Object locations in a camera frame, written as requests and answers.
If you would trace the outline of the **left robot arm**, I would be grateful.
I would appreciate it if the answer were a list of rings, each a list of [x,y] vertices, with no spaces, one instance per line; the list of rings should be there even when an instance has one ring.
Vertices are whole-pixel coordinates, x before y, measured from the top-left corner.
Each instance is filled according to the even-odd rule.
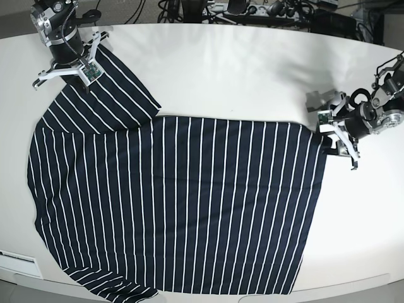
[[[372,91],[358,88],[348,96],[343,116],[349,136],[359,140],[403,122],[403,53],[376,68]]]

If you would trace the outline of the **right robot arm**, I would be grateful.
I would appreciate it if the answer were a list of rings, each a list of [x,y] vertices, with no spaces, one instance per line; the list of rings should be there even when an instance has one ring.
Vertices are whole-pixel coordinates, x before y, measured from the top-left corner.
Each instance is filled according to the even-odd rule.
[[[79,33],[83,18],[76,16],[78,1],[35,1],[30,17],[42,43],[49,48],[56,63],[86,64],[85,48]]]

